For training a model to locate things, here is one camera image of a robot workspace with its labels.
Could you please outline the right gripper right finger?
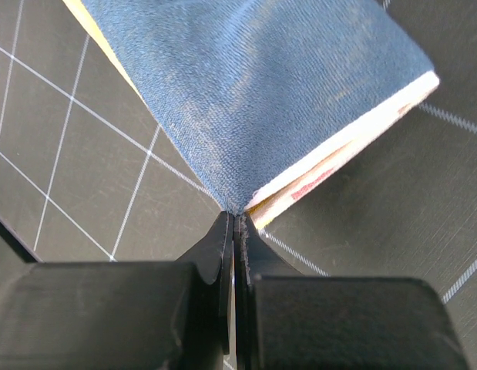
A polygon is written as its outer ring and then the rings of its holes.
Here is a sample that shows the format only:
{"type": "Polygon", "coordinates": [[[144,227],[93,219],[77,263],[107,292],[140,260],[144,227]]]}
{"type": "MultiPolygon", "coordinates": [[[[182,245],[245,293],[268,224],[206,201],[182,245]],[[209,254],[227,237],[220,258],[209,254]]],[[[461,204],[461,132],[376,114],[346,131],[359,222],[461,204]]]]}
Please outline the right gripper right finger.
{"type": "Polygon", "coordinates": [[[412,277],[314,277],[233,230],[240,369],[467,369],[440,297],[412,277]]]}

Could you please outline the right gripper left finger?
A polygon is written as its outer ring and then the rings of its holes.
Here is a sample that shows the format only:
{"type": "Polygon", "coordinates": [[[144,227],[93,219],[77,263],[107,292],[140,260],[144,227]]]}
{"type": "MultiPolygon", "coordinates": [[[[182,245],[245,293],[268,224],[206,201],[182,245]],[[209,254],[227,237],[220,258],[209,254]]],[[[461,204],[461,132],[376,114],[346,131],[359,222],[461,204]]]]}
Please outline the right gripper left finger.
{"type": "Polygon", "coordinates": [[[221,369],[230,352],[233,222],[175,261],[39,261],[0,221],[0,369],[221,369]]]}

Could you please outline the yellow and blue towel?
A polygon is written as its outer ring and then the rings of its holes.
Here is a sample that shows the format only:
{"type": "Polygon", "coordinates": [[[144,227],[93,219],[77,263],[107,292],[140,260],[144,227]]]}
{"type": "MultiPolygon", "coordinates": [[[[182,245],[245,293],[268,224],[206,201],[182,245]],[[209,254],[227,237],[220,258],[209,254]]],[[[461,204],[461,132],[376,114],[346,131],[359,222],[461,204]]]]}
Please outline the yellow and blue towel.
{"type": "Polygon", "coordinates": [[[439,84],[374,1],[69,1],[222,209],[263,228],[439,84]]]}

